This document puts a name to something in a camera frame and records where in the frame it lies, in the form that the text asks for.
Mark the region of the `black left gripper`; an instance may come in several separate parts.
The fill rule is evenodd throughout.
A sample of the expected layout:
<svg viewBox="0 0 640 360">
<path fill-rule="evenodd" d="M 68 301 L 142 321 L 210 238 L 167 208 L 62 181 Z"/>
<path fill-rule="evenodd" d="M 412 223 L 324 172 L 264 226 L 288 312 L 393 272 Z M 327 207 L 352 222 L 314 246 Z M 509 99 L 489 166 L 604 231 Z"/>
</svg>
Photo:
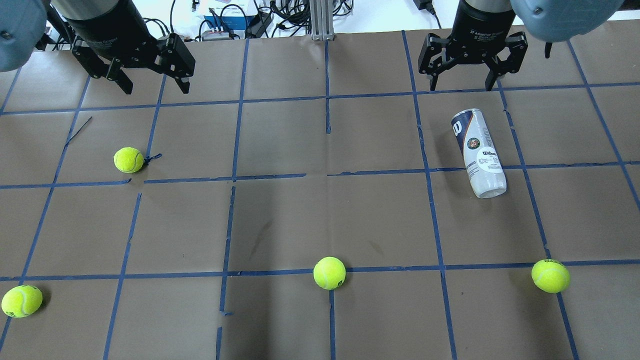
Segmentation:
<svg viewBox="0 0 640 360">
<path fill-rule="evenodd" d="M 194 56 L 176 33 L 153 37 L 132 0 L 53 0 L 52 5 L 82 38 L 74 39 L 71 53 L 92 78 L 105 78 L 131 95 L 133 82 L 122 67 L 162 69 L 189 94 Z"/>
</svg>

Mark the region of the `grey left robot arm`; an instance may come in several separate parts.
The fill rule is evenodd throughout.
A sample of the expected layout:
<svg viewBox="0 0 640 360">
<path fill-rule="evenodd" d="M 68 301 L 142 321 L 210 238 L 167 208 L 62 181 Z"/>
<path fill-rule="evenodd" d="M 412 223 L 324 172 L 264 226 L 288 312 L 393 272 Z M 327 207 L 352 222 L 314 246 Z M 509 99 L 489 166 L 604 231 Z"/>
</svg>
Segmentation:
<svg viewBox="0 0 640 360">
<path fill-rule="evenodd" d="M 132 0 L 3 0 L 1 71 L 21 68 L 45 34 L 48 14 L 63 18 L 62 36 L 71 54 L 94 79 L 114 82 L 127 95 L 126 69 L 150 69 L 190 91 L 196 61 L 174 32 L 154 37 Z"/>
</svg>

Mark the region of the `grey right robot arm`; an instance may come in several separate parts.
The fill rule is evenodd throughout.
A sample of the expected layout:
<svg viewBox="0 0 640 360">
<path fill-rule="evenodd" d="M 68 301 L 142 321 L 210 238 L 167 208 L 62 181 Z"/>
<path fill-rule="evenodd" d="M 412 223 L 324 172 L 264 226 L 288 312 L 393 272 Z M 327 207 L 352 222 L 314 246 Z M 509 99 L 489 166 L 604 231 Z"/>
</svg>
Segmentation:
<svg viewBox="0 0 640 360">
<path fill-rule="evenodd" d="M 584 35 L 605 23 L 621 0 L 460 0 L 450 35 L 425 37 L 418 71 L 434 91 L 441 73 L 459 65 L 487 66 L 484 88 L 521 70 L 529 44 L 542 41 L 550 57 L 554 43 Z"/>
</svg>

